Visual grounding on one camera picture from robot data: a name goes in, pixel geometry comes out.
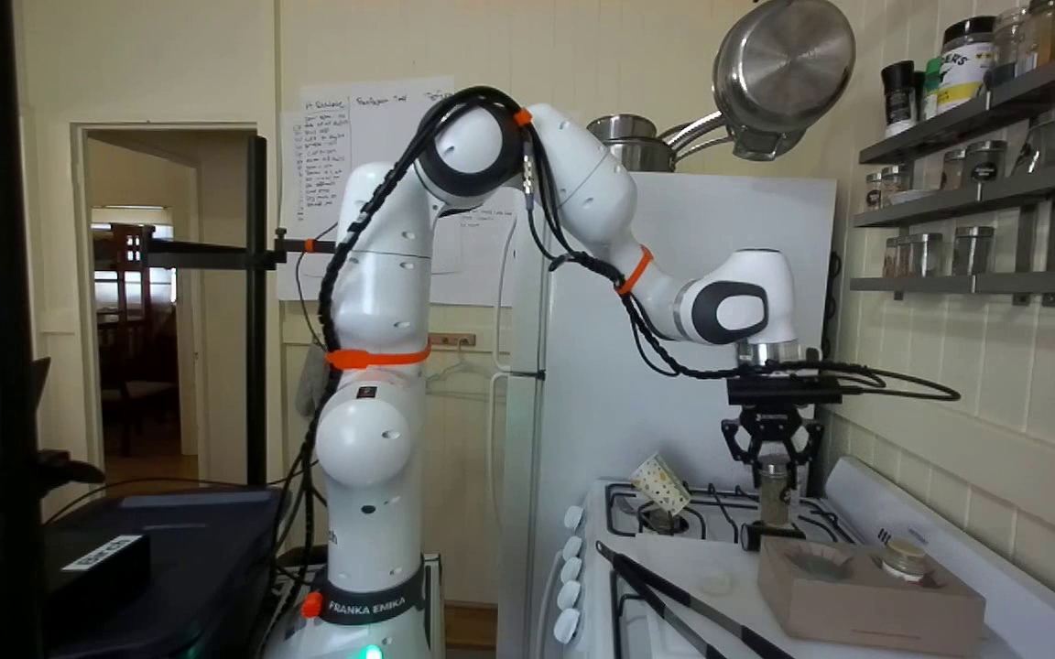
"white refrigerator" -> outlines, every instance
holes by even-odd
[[[636,174],[634,233],[671,275],[697,279],[737,249],[781,249],[793,331],[821,348],[836,182]],[[564,514],[605,480],[659,455],[689,485],[749,485],[719,434],[737,419],[721,381],[652,372],[605,279],[544,270],[528,231],[514,249],[514,311],[501,442],[498,657],[520,659],[564,546]],[[731,365],[731,348],[671,344],[689,365]]]

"chair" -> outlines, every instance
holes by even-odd
[[[108,225],[96,233],[96,281],[113,281],[106,287],[113,303],[100,303],[102,410],[106,420],[117,420],[124,455],[131,455],[141,413],[177,403],[170,311],[156,315],[155,307],[141,241],[146,231],[135,225]]]

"doorway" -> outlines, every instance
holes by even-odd
[[[141,237],[244,247],[253,128],[80,125],[96,455],[108,485],[240,480],[244,281],[124,264]]]

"stove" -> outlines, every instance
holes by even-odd
[[[808,543],[874,546],[874,540],[908,540],[930,560],[958,576],[984,596],[984,635],[979,657],[1055,657],[1055,595],[989,552],[921,502],[908,499],[871,469],[837,463],[827,480],[827,499],[802,499],[791,504],[793,535]],[[622,576],[597,558],[597,543],[644,564],[678,591],[711,603],[725,619],[763,635],[786,657],[805,659],[886,659],[905,653],[815,643],[781,629],[757,586],[757,552],[749,527],[757,523],[757,493],[744,486],[697,486],[682,518],[655,514],[636,499],[634,485],[589,486],[577,514],[571,514],[571,540],[555,558],[555,582],[550,586],[550,623],[537,629],[543,659],[700,659],[703,648],[684,629],[671,625],[655,607],[628,591]],[[711,623],[697,607],[671,603],[671,613],[728,659],[754,653]]]

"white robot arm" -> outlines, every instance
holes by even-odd
[[[528,194],[589,254],[644,322],[672,340],[791,344],[791,290],[776,254],[737,254],[697,281],[652,266],[628,237],[634,178],[554,105],[520,110],[498,92],[434,105],[395,166],[355,169],[322,287],[333,393],[313,419],[329,499],[324,578],[271,657],[432,657],[422,573],[422,364],[427,355],[432,225],[477,208],[522,174]]]

